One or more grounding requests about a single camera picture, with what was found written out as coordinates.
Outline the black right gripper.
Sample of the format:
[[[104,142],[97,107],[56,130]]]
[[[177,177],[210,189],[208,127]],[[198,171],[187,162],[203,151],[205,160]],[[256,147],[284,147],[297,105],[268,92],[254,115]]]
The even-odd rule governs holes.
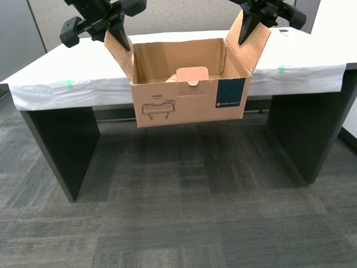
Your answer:
[[[284,1],[241,1],[230,0],[240,5],[243,10],[242,26],[238,44],[244,41],[253,32],[260,20],[271,18],[267,27],[277,26],[277,18],[281,17],[289,22],[289,26],[300,30],[306,23],[306,15],[295,6],[285,4]]]

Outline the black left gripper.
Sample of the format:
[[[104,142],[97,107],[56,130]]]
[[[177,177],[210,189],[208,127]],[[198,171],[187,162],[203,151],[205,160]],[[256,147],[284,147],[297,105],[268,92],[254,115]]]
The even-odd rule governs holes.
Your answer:
[[[92,41],[104,42],[108,27],[109,32],[127,50],[131,50],[124,30],[125,16],[134,17],[147,7],[146,0],[121,0],[114,3],[106,0],[64,0],[73,6],[85,19],[73,17],[66,21],[60,32],[61,42],[68,48],[80,42],[79,35],[87,32]]]

